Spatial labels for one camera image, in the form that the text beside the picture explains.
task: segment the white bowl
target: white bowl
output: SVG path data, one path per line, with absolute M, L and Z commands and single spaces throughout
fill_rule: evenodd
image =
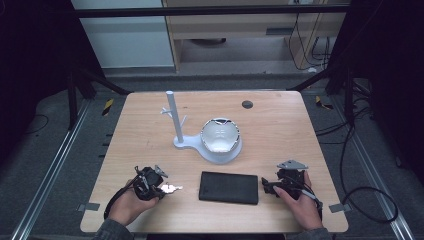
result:
M 203 126 L 200 136 L 209 151 L 227 153 L 239 143 L 240 131 L 233 121 L 226 118 L 214 118 Z

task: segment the wooden table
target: wooden table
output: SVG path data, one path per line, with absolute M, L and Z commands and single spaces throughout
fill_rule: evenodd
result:
M 225 165 L 204 160 L 196 150 L 178 150 L 172 119 L 160 112 L 169 108 L 165 92 L 132 93 L 118 121 L 106 158 L 93 189 L 90 203 L 98 211 L 86 211 L 84 232 L 95 232 L 103 222 L 103 211 L 115 192 L 135 176 L 134 167 L 158 164 L 169 178 L 165 181 L 184 189 L 165 196 L 159 204 L 128 226 L 146 233 L 275 233 L 299 232 L 300 227 L 281 199 L 265 194 L 260 182 L 259 204 L 242 205 L 198 200 L 202 171 L 257 175 L 277 181 L 276 165 L 289 159 L 309 166 L 313 189 L 324 203 L 323 223 L 331 232 L 348 228 L 344 213 L 331 213 L 339 203 L 334 184 L 318 145 L 314 129 L 298 92 L 232 91 L 175 92 L 180 118 L 187 115 L 185 135 L 196 135 L 210 119 L 226 117 L 240 129 L 243 149 Z M 245 109 L 242 102 L 253 102 Z

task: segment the sleeve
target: sleeve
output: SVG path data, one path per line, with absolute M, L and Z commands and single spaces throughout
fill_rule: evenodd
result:
M 106 219 L 93 240 L 133 240 L 134 236 L 118 222 Z
M 297 235 L 294 240 L 331 240 L 330 233 L 326 228 L 317 228 L 305 231 Z

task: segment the white vertical rod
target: white vertical rod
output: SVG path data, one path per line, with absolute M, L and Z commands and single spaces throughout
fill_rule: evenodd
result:
M 177 105 L 175 104 L 174 92 L 166 91 L 168 97 L 169 108 L 171 108 L 172 120 L 174 121 L 175 131 L 177 132 L 177 138 L 179 143 L 184 142 L 183 132 L 181 130 L 180 119 L 178 117 Z

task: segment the aluminum rail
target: aluminum rail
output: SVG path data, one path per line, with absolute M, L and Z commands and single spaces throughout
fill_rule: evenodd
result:
M 308 4 L 308 5 L 250 5 L 250 6 L 207 6 L 207 7 L 163 7 L 122 9 L 77 9 L 52 11 L 60 16 L 78 18 L 154 17 L 188 15 L 231 15 L 231 14 L 285 14 L 285 13 L 340 13 L 366 11 L 371 5 Z
M 346 118 L 343 114 L 343 105 L 340 102 L 337 97 L 330 96 L 332 102 L 334 103 L 334 107 L 339 113 L 340 117 L 343 121 L 346 121 Z M 352 143 L 354 147 L 356 148 L 356 151 L 358 153 L 359 162 L 362 165 L 362 168 L 364 169 L 365 175 L 367 176 L 368 180 L 370 181 L 370 184 L 385 193 L 387 193 L 389 196 L 393 196 L 389 188 L 387 187 L 386 183 L 384 182 L 383 178 L 378 173 L 377 168 L 374 166 L 374 163 L 372 162 L 371 157 L 368 155 L 367 150 L 365 146 L 363 145 L 361 139 L 359 138 L 358 134 L 353 132 L 352 136 Z M 393 211 L 393 204 L 387 200 L 382 194 L 376 194 L 377 200 L 380 203 L 381 208 L 383 209 L 384 214 L 386 217 L 392 218 L 394 215 Z M 399 240 L 414 240 L 415 237 L 412 234 L 411 229 L 409 228 L 408 223 L 406 222 L 405 218 L 403 217 L 403 214 L 401 213 L 400 209 L 398 217 L 390 223 L 393 232 L 395 233 L 396 237 Z
M 50 164 L 50 168 L 47 171 L 43 182 L 41 183 L 40 187 L 37 190 L 37 193 L 35 194 L 34 198 L 31 201 L 31 204 L 29 205 L 27 211 L 25 212 L 25 215 L 21 219 L 19 225 L 15 228 L 15 231 L 12 233 L 13 240 L 25 240 L 28 238 L 32 227 L 35 224 L 35 221 L 38 218 L 38 215 L 41 212 L 41 209 L 44 206 L 44 203 L 47 200 L 47 197 L 49 196 L 49 193 L 56 182 L 56 178 L 59 175 L 59 172 L 63 166 L 63 163 L 66 160 L 66 157 L 68 156 L 68 153 L 76 139 L 76 136 L 78 135 L 78 132 L 81 128 L 82 123 L 84 122 L 84 119 L 87 115 L 88 108 L 90 106 L 91 100 L 84 100 L 83 105 L 81 106 L 80 112 L 79 112 L 79 118 L 76 122 L 73 129 L 69 130 L 66 134 L 62 144 L 59 147 L 59 150 L 56 153 L 56 156 L 54 157 L 52 163 Z

